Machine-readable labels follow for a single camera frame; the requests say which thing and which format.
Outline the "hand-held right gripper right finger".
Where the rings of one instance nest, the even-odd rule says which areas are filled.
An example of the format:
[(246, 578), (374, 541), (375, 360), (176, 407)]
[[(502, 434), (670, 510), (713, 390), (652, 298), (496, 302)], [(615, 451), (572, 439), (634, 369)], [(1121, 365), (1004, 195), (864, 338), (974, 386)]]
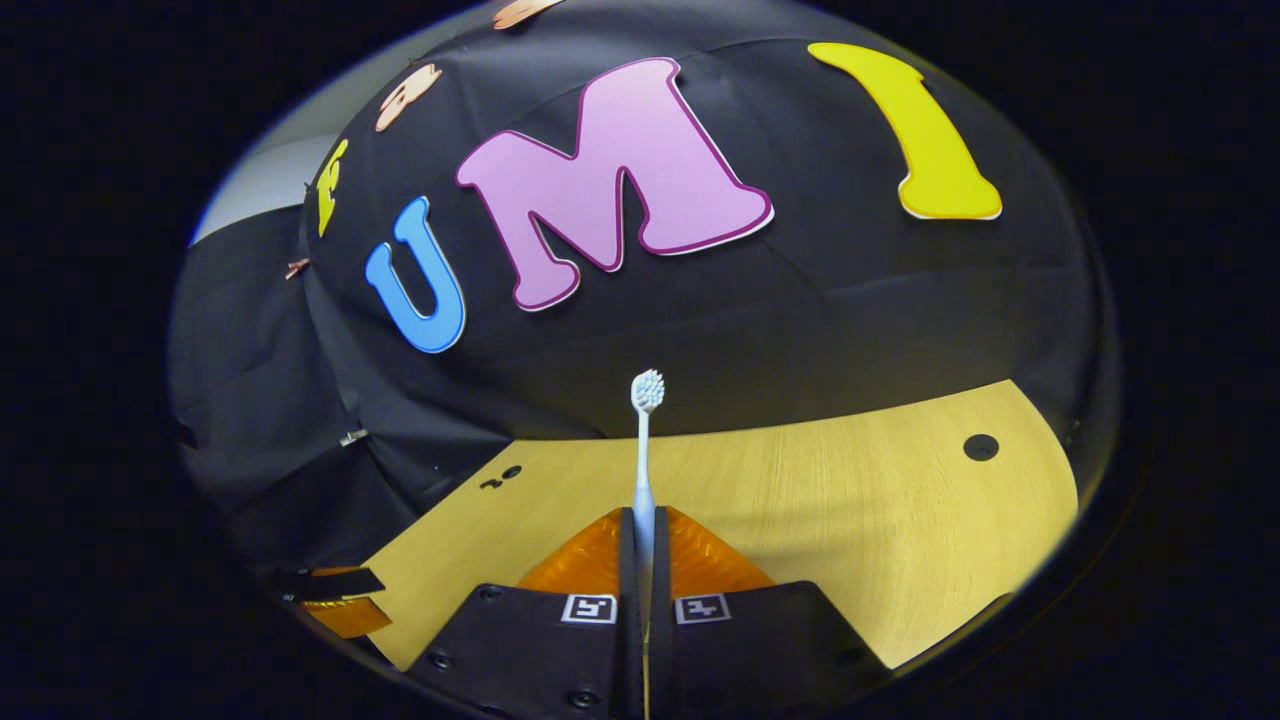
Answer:
[(678, 519), (655, 515), (649, 717), (826, 719), (892, 680), (818, 584), (698, 575)]

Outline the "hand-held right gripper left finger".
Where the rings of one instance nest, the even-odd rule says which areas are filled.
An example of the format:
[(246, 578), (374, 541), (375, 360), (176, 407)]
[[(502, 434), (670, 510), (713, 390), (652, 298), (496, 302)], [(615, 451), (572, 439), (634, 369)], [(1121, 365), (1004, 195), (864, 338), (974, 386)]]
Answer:
[(643, 717), (643, 629), (630, 509), (598, 555), (612, 587), (476, 585), (406, 671), (488, 719)]

